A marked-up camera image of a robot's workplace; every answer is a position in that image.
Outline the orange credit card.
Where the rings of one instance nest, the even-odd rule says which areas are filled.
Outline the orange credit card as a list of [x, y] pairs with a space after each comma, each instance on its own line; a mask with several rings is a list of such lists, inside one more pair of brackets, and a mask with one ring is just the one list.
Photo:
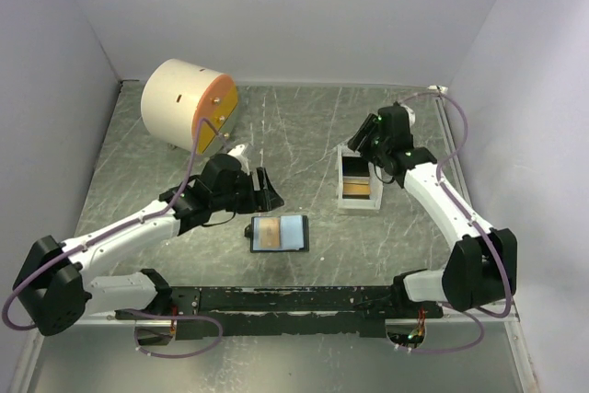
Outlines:
[[260, 249], [274, 250], [280, 248], [281, 223], [279, 218], [261, 218], [259, 220], [258, 233]]

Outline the white card tray box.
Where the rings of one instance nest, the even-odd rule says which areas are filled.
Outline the white card tray box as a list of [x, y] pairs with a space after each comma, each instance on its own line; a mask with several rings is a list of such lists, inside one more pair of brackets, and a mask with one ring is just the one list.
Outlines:
[[[378, 211], [381, 207], [384, 184], [376, 173], [379, 171], [374, 165], [364, 160], [346, 144], [337, 146], [337, 204], [341, 211]], [[342, 197], [342, 180], [344, 177], [369, 177], [371, 195], [366, 199], [344, 199]]]

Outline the gold credit card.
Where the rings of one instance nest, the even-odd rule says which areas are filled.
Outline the gold credit card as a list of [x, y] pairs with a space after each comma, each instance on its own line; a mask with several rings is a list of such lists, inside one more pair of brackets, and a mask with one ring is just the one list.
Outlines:
[[369, 177], [344, 177], [342, 180], [342, 197], [344, 199], [366, 199], [371, 195]]

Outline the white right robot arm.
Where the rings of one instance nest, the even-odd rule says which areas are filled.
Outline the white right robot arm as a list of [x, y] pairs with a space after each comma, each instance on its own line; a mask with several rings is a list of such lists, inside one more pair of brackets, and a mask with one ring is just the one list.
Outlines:
[[483, 311], [498, 301], [512, 303], [517, 274], [514, 233], [481, 218], [445, 178], [441, 160], [428, 148], [415, 146], [408, 108], [394, 103], [369, 114], [347, 146], [415, 198], [450, 248], [442, 269], [396, 278], [398, 289], [390, 305], [397, 315], [412, 316], [422, 302], [447, 303], [460, 312]]

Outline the black card holder wallet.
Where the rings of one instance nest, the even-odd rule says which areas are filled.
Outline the black card holder wallet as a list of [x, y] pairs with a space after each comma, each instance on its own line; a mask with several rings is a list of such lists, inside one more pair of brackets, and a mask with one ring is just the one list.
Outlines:
[[[259, 247], [259, 220], [279, 218], [281, 223], [281, 246], [279, 249], [263, 250]], [[306, 215], [254, 216], [244, 229], [244, 237], [249, 240], [251, 253], [293, 253], [309, 251], [309, 221]]]

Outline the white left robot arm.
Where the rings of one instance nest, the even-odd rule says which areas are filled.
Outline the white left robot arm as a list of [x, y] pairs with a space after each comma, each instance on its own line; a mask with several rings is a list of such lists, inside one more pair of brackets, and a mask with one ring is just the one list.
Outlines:
[[108, 311], [162, 318], [172, 310], [172, 289], [160, 273], [143, 269], [107, 277], [105, 271], [134, 252], [208, 226], [217, 212], [267, 213], [283, 205], [265, 168], [247, 172], [236, 157], [215, 155], [201, 173], [112, 225], [62, 242], [51, 236], [37, 240], [11, 297], [43, 336], [61, 333], [85, 315]]

